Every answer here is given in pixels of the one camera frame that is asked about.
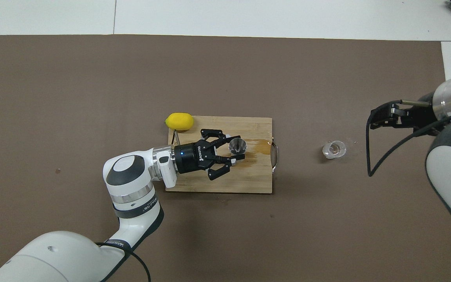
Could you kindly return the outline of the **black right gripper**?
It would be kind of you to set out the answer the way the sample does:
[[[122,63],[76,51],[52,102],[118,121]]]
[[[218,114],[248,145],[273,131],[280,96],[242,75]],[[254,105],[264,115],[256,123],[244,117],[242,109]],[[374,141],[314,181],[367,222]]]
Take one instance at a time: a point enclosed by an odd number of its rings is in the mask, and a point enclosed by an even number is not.
[[[433,95],[434,92],[426,94],[419,98],[419,101],[428,102],[429,107],[410,107],[406,109],[406,116],[401,117],[397,111],[401,102],[387,102],[385,104],[372,109],[369,114],[369,128],[376,130],[380,127],[393,128],[412,128],[413,132],[422,129],[423,127],[434,123],[437,118],[433,112]]]

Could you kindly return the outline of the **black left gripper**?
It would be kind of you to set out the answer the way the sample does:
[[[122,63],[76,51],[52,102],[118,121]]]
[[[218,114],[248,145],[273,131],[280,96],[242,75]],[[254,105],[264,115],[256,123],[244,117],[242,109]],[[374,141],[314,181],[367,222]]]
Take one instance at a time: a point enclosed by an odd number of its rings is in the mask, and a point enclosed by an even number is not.
[[[234,136],[224,134],[222,130],[201,129],[202,140],[174,146],[174,160],[177,171],[186,174],[195,171],[206,171],[208,178],[213,181],[230,172],[233,162],[245,159],[245,154],[215,156],[215,150],[226,143],[230,143]]]

